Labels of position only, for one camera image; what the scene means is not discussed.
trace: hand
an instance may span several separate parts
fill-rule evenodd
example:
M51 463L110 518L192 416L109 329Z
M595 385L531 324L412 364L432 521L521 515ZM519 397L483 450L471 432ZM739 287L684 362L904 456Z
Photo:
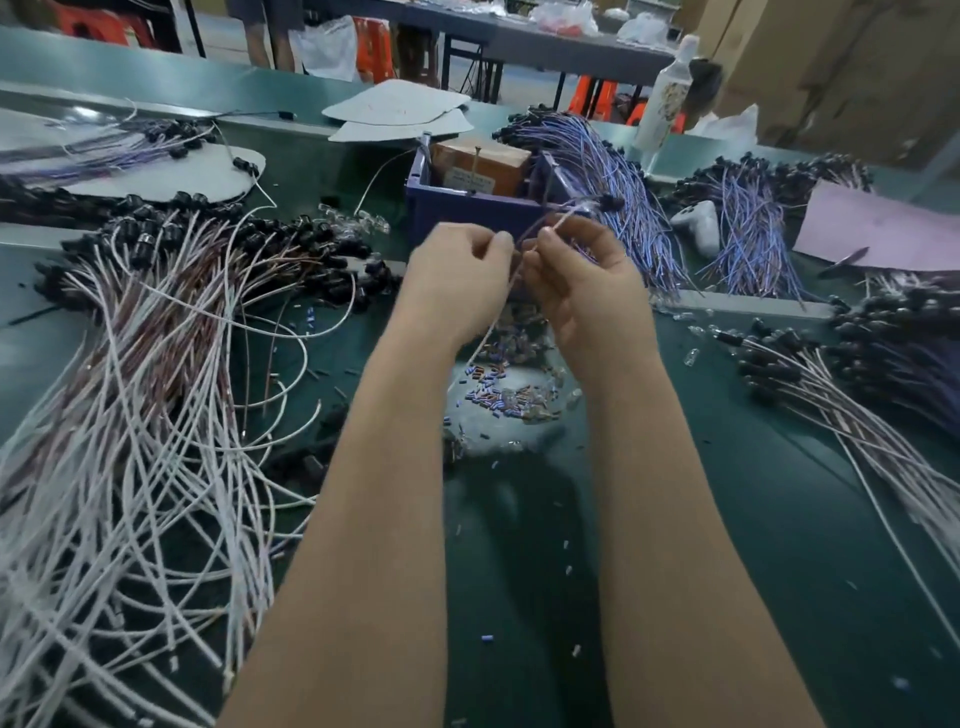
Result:
M643 278L609 228L568 217L560 233L593 253L592 263L552 228L523 244L523 277L554 329L557 346L588 391L629 357L659 357Z
M410 256L393 320L456 353L499 315L514 252L508 232L440 223Z

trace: green workbench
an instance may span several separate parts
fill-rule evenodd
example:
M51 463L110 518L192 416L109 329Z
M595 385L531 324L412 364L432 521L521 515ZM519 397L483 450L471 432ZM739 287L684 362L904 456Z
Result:
M138 104L204 110L287 109L301 124L328 125L320 109L358 89L3 28L0 48L5 57L18 60L0 67L0 105L20 110L40 110L44 105L49 109L53 103L49 90L54 88L77 94L78 99L128 98ZM510 111L471 104L468 118L478 131L489 133ZM223 126L232 143L266 156L261 182L276 199L279 217L309 213L326 194L340 195L344 208L352 209L373 172L396 153L331 144L304 130L229 122ZM598 129L614 143L624 143L624 134L629 134L613 125ZM655 171L682 177L724 151L718 142L673 137ZM798 158L779 150L757 151L771 158ZM408 255L401 232L401 184L408 169L402 161L388 165L364 204L395 224L389 235L371 240L387 258ZM891 196L909 194L914 183L902 172L881 170L878 177ZM942 185L924 201L949 208L954 192ZM7 316L41 307L39 297L18 284L29 285L34 277L31 266L43 253L4 248L0 255ZM368 313L352 317L335 333L308 346L311 366L333 376L306 379L300 385L288 406L285 431L303 422L317 396L335 402L334 386L352 394L357 378L344 369L363 367L389 307L389 300L379 299ZM334 313L318 308L318 326ZM304 316L305 306L288 307L283 318ZM744 328L749 321L744 314L709 317L699 312L697 317L703 328L711 323ZM814 326L808 320L768 321ZM664 363L724 521L827 724L960 725L960 691L955 688L960 655L950 646L838 447L812 425L747 403L730 353L697 338L687 329L689 323L659 316L657 324ZM79 343L83 328L83 319L58 313L0 329L0 402L6 412L0 419L0 436L10 434L49 385ZM686 367L684 357L694 347L701 350L700 356ZM268 350L266 343L253 348L249 368L252 380L259 382L254 386L264 386ZM282 372L297 357L293 346L279 344L274 371ZM246 365L239 362L238 370ZM574 386L568 377L564 391ZM588 462L580 448L587 443L584 407L555 423L524 425L494 419L467 402L457 408L454 401L461 398L455 390L447 412L455 425L463 425L470 456L449 471L444 487L446 718L465 717L470 728L608 726L598 631L596 517ZM935 466L954 477L960 474L950 443L919 423L897 422ZM491 439L481 439L480 432ZM884 505L948 615L960 623L960 585L892 497ZM568 550L563 549L564 541L570 542ZM569 576L564 573L567 566L572 567ZM278 567L283 571L285 564ZM481 642L485 634L494 635L493 643ZM575 644L582 647L577 658L571 655ZM177 680L215 711L221 700L220 678L191 657L189 651L181 656ZM894 677L906 678L909 690L895 688ZM151 698L168 702L162 693Z

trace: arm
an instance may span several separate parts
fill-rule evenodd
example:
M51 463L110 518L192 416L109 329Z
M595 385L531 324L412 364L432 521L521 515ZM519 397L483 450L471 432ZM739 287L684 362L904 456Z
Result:
M414 252L222 728L442 724L446 386L503 305L512 254L476 226L439 226Z
M586 393L616 725L822 726L713 502L639 272L603 226L563 232L598 265L550 230L523 265Z

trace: white bottle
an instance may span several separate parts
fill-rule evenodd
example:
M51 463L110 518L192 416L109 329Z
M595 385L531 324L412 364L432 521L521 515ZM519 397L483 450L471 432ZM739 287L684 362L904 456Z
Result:
M633 146L643 154L641 164L650 166L654 155L663 146L670 129L690 91L693 77L690 75L690 62L697 54L700 39L686 36L680 41L676 59L657 76L657 82L650 93L647 108L640 117L636 128Z

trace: blue plastic bin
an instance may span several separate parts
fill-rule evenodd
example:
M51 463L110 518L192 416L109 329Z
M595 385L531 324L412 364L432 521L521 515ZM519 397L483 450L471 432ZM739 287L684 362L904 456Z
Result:
M544 203L560 204L574 196L564 170L546 153L538 155L530 172L529 199L438 187L430 179L429 144L427 137L418 147L406 183L407 233L412 248L422 243L437 223L474 223L507 231L519 244L518 238L547 211Z

